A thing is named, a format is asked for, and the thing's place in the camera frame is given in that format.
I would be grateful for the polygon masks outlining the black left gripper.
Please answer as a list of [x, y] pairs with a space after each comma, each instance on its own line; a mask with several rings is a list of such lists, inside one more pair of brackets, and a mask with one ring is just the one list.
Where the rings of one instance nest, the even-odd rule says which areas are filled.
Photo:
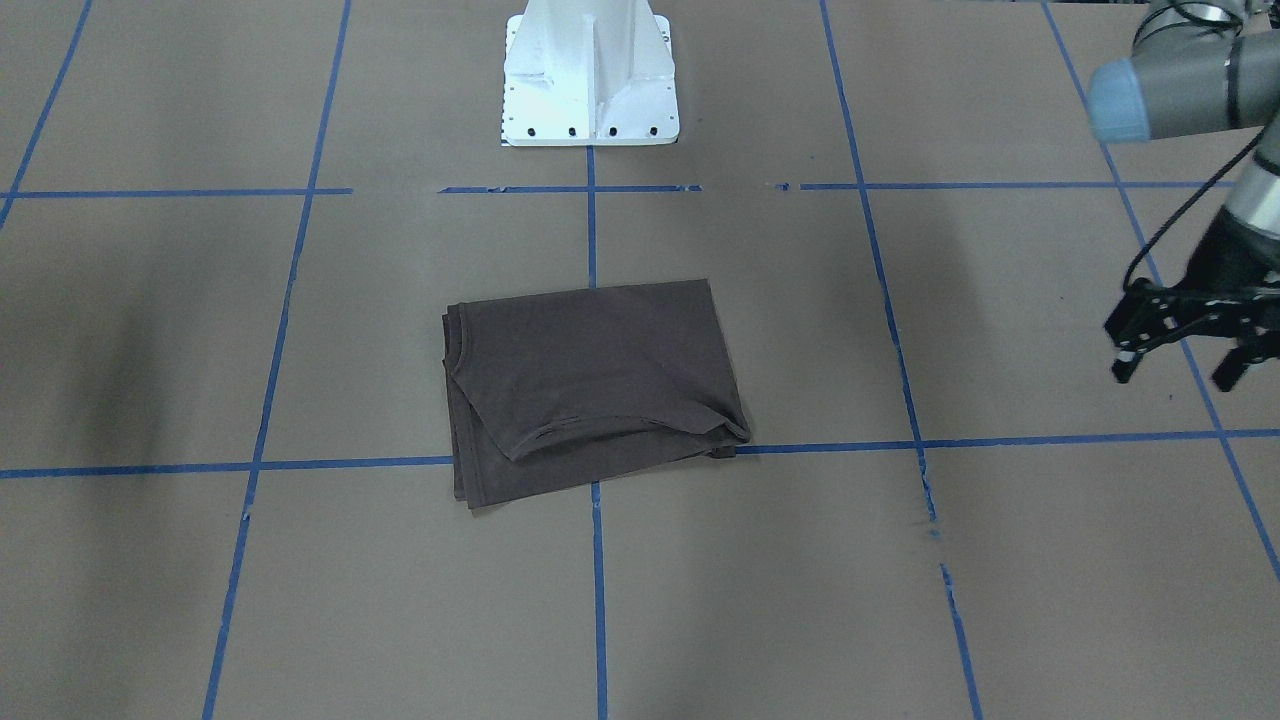
[[1183, 278], [1167, 288], [1134, 281], [1103, 331], [1116, 352], [1110, 370], [1120, 384], [1161, 345], [1192, 336], [1234, 340], [1211, 375], [1219, 391], [1233, 391], [1252, 368], [1277, 357], [1277, 237], [1220, 209]]

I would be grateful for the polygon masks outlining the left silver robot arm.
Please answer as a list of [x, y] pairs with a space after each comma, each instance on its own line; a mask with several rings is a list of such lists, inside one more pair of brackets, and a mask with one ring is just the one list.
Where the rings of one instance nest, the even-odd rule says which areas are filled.
[[1162, 286], [1129, 266], [1103, 325], [1120, 383], [1156, 348], [1203, 336], [1233, 342], [1212, 374], [1233, 389], [1279, 354], [1277, 4], [1151, 3], [1130, 55], [1091, 77], [1085, 109], [1103, 143], [1257, 129], [1231, 159], [1242, 172], [1181, 279]]

